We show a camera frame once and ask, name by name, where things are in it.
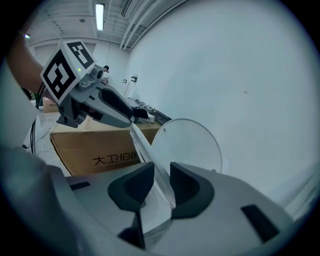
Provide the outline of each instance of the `fluorescent light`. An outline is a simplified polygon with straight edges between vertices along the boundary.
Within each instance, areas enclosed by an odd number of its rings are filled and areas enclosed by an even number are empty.
[[[104,30],[104,14],[105,4],[97,3],[95,5],[96,28],[100,31]]]

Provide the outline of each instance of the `ceiling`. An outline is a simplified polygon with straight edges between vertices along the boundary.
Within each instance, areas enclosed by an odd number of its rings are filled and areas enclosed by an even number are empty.
[[[31,45],[52,39],[88,38],[130,50],[158,20],[185,1],[47,0],[35,12],[27,42]],[[105,5],[103,31],[97,30],[96,3]]]

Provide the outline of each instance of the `cardboard box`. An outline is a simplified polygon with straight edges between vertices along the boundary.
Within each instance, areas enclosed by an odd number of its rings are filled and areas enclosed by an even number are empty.
[[[161,127],[158,123],[137,126],[150,144]],[[112,171],[140,163],[129,128],[102,124],[88,116],[78,128],[57,124],[50,139],[73,176]]]
[[[43,97],[42,103],[43,103],[43,112],[44,113],[59,112],[57,104],[54,103],[51,99]]]

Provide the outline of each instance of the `black and white fiducial marker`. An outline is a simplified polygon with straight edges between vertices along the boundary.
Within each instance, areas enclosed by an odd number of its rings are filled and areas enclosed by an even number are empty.
[[[63,41],[41,72],[48,91],[60,105],[96,61],[81,40]]]

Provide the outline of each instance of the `person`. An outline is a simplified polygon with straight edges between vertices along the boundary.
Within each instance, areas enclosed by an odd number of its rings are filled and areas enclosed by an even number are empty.
[[[105,81],[107,84],[109,84],[109,66],[105,65],[103,67],[103,81]]]

